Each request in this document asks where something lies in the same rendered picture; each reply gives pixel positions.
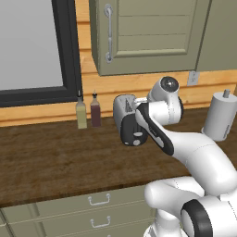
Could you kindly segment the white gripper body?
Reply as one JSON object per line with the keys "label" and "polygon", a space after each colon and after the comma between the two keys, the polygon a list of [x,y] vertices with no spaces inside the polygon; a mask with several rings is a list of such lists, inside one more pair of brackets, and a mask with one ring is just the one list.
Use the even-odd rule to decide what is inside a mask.
{"label": "white gripper body", "polygon": [[146,97],[135,98],[132,102],[132,108],[136,109],[141,103],[146,103],[146,102],[147,102]]}

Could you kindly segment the silver and black toaster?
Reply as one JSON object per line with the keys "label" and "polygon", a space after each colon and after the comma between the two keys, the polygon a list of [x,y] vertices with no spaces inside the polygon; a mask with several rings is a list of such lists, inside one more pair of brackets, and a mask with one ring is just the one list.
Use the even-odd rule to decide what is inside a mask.
{"label": "silver and black toaster", "polygon": [[135,110],[131,106],[134,99],[133,94],[121,94],[113,102],[113,118],[120,140],[128,146],[142,145],[148,137],[147,131],[136,121]]}

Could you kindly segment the dark red sauce bottle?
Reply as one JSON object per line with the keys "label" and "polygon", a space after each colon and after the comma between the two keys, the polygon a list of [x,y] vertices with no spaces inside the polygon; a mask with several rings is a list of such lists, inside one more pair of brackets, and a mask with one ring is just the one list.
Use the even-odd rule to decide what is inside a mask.
{"label": "dark red sauce bottle", "polygon": [[93,127],[101,126],[101,109],[97,101],[97,93],[93,92],[93,101],[91,102],[91,121]]}

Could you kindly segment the pale oil bottle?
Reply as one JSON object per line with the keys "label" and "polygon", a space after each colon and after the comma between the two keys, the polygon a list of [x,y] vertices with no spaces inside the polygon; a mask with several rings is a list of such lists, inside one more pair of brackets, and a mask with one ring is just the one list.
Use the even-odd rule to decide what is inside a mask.
{"label": "pale oil bottle", "polygon": [[76,105],[76,115],[79,129],[87,128],[86,106],[83,103],[81,93],[78,93],[78,102]]}

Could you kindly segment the olive green cupboard door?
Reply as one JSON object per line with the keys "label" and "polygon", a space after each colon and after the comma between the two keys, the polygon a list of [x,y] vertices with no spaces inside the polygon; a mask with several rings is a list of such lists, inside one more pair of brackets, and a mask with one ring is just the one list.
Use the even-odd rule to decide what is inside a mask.
{"label": "olive green cupboard door", "polygon": [[[112,56],[108,18],[112,14]],[[94,64],[101,76],[192,70],[210,0],[89,0]]]}

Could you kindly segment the white paper towel roll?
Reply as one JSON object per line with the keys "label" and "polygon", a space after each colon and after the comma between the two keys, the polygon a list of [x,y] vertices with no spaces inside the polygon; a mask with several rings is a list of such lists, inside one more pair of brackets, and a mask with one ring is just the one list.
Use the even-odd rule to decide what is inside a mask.
{"label": "white paper towel roll", "polygon": [[237,112],[237,96],[229,89],[213,94],[201,132],[216,142],[224,141]]}

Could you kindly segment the plain olive cupboard door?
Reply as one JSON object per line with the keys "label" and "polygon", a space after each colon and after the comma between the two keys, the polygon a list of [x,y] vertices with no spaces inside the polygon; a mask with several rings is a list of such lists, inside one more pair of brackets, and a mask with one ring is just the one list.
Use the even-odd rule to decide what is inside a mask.
{"label": "plain olive cupboard door", "polygon": [[212,0],[197,71],[237,69],[237,0]]}

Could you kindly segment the black framed window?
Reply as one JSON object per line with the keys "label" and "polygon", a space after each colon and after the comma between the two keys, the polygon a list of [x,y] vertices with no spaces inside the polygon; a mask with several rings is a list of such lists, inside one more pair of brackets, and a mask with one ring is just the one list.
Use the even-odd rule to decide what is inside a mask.
{"label": "black framed window", "polygon": [[75,0],[0,0],[0,107],[82,92]]}

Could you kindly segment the olive drawer front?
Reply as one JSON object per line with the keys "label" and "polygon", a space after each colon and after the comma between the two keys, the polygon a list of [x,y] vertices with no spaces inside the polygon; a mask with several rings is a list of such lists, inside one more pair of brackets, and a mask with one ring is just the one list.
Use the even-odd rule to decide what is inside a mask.
{"label": "olive drawer front", "polygon": [[[91,206],[88,197],[111,195],[110,203],[103,206]],[[40,218],[58,216],[77,211],[87,211],[102,207],[111,207],[118,205],[134,204],[144,200],[144,186],[106,191],[101,193],[90,193],[86,195],[72,196],[62,199],[44,201],[36,203]]]}
{"label": "olive drawer front", "polygon": [[96,209],[82,214],[66,215],[43,221],[47,237],[63,237],[86,231],[153,218],[156,211],[145,201],[129,205]]}

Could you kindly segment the olive base cupboard front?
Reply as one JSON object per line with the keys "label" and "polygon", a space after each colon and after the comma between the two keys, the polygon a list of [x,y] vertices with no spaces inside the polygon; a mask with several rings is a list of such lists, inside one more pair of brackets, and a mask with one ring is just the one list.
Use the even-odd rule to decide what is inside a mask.
{"label": "olive base cupboard front", "polygon": [[46,237],[36,204],[0,208],[0,215],[13,237]]}

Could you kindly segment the grey wall socket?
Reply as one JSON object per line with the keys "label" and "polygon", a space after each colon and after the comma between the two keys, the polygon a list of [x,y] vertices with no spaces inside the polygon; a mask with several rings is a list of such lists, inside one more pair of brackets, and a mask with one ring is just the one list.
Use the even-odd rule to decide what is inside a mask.
{"label": "grey wall socket", "polygon": [[200,75],[200,73],[197,72],[197,71],[194,71],[194,70],[190,71],[189,72],[189,76],[188,76],[187,85],[188,86],[197,85],[198,84],[199,75]]}

